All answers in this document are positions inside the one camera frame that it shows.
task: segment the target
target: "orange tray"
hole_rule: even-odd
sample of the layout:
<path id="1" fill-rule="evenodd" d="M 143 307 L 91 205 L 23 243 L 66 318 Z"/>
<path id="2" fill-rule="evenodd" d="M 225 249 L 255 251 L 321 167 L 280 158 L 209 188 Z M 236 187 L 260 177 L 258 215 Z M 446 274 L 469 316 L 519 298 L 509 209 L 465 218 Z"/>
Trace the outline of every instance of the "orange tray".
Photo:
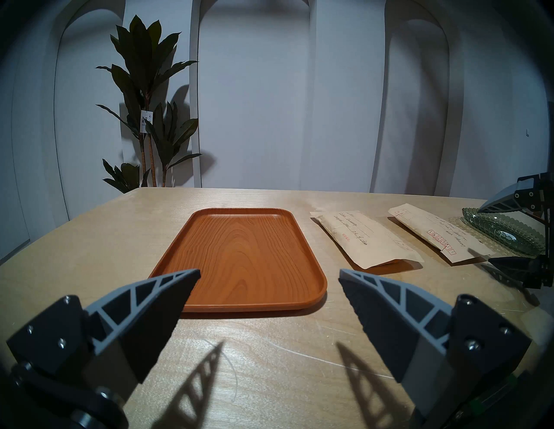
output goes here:
<path id="1" fill-rule="evenodd" d="M 150 277 L 200 268 L 186 312 L 307 308 L 327 290 L 304 234 L 283 209 L 196 211 Z"/>

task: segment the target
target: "arched wall panel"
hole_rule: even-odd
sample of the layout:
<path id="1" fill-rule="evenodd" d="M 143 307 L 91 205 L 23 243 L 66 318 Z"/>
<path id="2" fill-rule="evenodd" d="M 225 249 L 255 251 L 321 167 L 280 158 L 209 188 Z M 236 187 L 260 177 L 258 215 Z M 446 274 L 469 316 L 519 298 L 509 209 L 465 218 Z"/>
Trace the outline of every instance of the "arched wall panel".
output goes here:
<path id="1" fill-rule="evenodd" d="M 372 191 L 433 195 L 448 107 L 448 42 L 412 0 L 385 8 L 386 77 Z"/>
<path id="2" fill-rule="evenodd" d="M 309 62 L 301 0 L 218 0 L 198 46 L 202 185 L 297 189 Z M 207 169 L 210 157 L 213 168 Z"/>
<path id="3" fill-rule="evenodd" d="M 69 219 L 121 193 L 103 182 L 102 165 L 123 162 L 121 126 L 102 104 L 115 112 L 123 96 L 111 75 L 99 65 L 121 63 L 110 34 L 117 36 L 122 18 L 93 9 L 75 19 L 60 41 L 54 91 L 54 123 L 61 184 Z"/>

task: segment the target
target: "bolt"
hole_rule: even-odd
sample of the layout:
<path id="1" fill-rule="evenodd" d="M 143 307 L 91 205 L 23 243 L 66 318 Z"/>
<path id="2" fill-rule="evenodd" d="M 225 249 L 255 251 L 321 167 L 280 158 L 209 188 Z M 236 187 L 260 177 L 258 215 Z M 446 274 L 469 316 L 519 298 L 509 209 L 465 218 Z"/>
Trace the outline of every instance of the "bolt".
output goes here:
<path id="1" fill-rule="evenodd" d="M 476 350 L 479 350 L 481 348 L 481 344 L 479 344 L 476 340 L 467 340 L 465 342 L 465 346 L 471 351 L 474 352 Z"/>

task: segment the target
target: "red stamp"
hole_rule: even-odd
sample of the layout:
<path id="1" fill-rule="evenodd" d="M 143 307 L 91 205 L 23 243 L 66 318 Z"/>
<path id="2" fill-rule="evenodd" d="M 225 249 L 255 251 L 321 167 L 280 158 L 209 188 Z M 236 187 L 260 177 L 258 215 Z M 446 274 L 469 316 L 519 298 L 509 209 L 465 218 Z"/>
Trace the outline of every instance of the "red stamp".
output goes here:
<path id="1" fill-rule="evenodd" d="M 427 231 L 427 234 L 429 234 L 431 237 L 433 237 L 435 240 L 437 240 L 441 245 L 444 246 L 444 249 L 445 251 L 447 251 L 450 255 L 456 255 L 456 251 L 454 249 L 452 249 L 452 246 L 450 246 L 446 240 L 446 238 L 442 237 L 441 235 L 439 235 L 437 232 L 433 231 L 432 229 L 430 229 L 429 231 Z"/>

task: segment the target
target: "table scratch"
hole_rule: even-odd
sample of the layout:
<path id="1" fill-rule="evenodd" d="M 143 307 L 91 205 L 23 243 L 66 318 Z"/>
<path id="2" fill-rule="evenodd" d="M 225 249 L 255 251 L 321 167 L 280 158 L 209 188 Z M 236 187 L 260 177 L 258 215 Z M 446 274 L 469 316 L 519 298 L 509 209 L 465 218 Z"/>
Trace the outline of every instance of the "table scratch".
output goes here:
<path id="1" fill-rule="evenodd" d="M 208 340 L 204 339 L 204 341 L 206 343 L 208 343 L 209 345 L 211 345 L 212 347 L 214 347 L 214 348 L 216 347 L 214 344 L 210 343 Z M 235 395 L 233 396 L 233 399 L 231 399 L 231 403 L 233 403 L 235 401 L 235 399 L 237 398 L 237 391 L 239 390 L 239 379 L 237 377 L 237 372 L 235 371 L 235 367 L 231 363 L 231 360 L 227 357 L 227 355 L 225 354 L 225 352 L 223 350 L 221 351 L 221 354 L 223 355 L 225 360 L 229 363 L 229 365 L 231 365 L 231 369 L 233 370 L 233 374 L 235 375 Z"/>
<path id="2" fill-rule="evenodd" d="M 321 330 L 321 325 L 319 324 L 319 322 L 317 321 L 317 319 L 314 319 L 315 320 L 315 323 L 317 325 L 317 328 L 319 329 L 319 335 L 321 337 L 322 340 L 325 340 L 325 338 L 323 338 L 323 331 Z"/>
<path id="3" fill-rule="evenodd" d="M 342 332 L 343 334 L 348 334 L 348 335 L 356 335 L 356 334 L 353 334 L 352 332 L 346 332 L 345 330 L 340 330 L 340 329 L 335 329 L 335 328 L 330 328 L 328 326 L 323 326 L 325 329 L 332 329 L 332 330 L 336 330 L 338 332 Z"/>
<path id="4" fill-rule="evenodd" d="M 334 366 L 340 366 L 341 368 L 351 369 L 353 371 L 358 371 L 358 372 L 361 372 L 361 373 L 366 373 L 367 372 L 367 371 L 363 371 L 363 370 L 360 370 L 360 369 L 357 369 L 357 368 L 352 368 L 351 366 L 344 366 L 344 365 L 341 365 L 341 364 L 338 364 L 338 363 L 335 363 L 335 362 L 330 362 L 328 360 L 316 358 L 314 356 L 310 356 L 310 355 L 307 355 L 307 354 L 304 354 L 304 353 L 299 353 L 299 352 L 295 352 L 293 350 L 285 349 L 284 347 L 281 347 L 280 345 L 277 345 L 277 344 L 271 342 L 268 338 L 264 338 L 264 339 L 269 344 L 271 344 L 273 347 L 277 347 L 278 349 L 284 350 L 284 351 L 289 352 L 289 353 L 297 354 L 298 356 L 303 356 L 304 358 L 310 358 L 310 359 L 318 360 L 319 362 L 324 362 L 326 364 L 330 364 L 330 365 L 334 365 Z M 376 374 L 376 373 L 370 373 L 370 374 L 377 375 L 379 377 L 388 378 L 388 379 L 394 378 L 394 377 L 391 377 L 390 375 L 383 375 L 383 374 Z"/>

